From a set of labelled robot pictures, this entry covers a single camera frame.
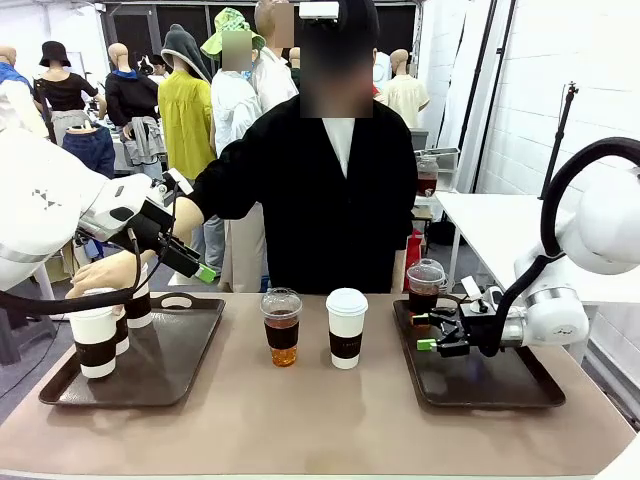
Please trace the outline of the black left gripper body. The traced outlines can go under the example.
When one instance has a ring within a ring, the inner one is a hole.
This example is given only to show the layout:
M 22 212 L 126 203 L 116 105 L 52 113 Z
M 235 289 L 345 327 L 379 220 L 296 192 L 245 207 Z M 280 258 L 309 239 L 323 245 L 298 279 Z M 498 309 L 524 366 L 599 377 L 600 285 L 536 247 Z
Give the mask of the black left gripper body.
M 134 252 L 133 232 L 140 252 L 151 250 L 160 255 L 170 243 L 170 230 L 174 225 L 172 214 L 157 202 L 146 199 L 138 213 L 134 214 L 122 230 L 122 247 Z

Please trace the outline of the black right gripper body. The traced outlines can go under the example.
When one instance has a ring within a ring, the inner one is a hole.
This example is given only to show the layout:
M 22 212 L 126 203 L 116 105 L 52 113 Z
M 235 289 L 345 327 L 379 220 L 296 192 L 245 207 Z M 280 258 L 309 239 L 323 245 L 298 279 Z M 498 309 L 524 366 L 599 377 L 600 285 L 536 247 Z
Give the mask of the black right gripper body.
M 459 305 L 459 315 L 466 339 L 486 357 L 494 357 L 500 348 L 503 322 L 496 310 L 482 299 Z

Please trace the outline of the person's right hand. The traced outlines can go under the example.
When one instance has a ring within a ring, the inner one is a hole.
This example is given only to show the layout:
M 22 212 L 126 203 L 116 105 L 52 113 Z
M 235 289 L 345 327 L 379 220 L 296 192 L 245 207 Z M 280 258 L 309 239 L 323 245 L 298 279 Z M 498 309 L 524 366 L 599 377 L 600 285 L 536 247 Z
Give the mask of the person's right hand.
M 72 278 L 66 299 L 81 297 L 96 288 L 124 289 L 134 285 L 138 266 L 136 256 L 121 251 L 81 267 Z

